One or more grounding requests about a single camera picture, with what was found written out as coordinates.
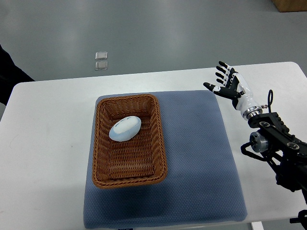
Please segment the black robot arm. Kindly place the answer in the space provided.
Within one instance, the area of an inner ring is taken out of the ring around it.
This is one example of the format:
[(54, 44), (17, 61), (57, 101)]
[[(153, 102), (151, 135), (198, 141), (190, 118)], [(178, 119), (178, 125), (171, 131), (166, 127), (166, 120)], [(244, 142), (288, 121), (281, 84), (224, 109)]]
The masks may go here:
[(307, 198), (307, 144), (289, 133), (277, 112), (272, 112), (273, 91), (267, 98), (268, 113), (253, 110), (247, 115), (252, 132), (249, 142), (241, 146), (242, 154), (269, 164), (275, 172), (276, 184), (301, 191)]

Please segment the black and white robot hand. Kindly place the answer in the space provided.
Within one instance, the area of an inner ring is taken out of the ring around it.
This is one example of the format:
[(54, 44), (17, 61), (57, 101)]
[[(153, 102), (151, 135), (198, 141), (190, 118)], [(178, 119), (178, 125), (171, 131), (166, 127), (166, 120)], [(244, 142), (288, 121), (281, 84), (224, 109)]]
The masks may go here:
[(220, 97), (231, 100), (233, 107), (245, 120), (262, 114), (262, 107), (254, 100), (251, 88), (232, 66), (219, 61), (215, 75), (219, 85), (205, 82), (204, 87)]

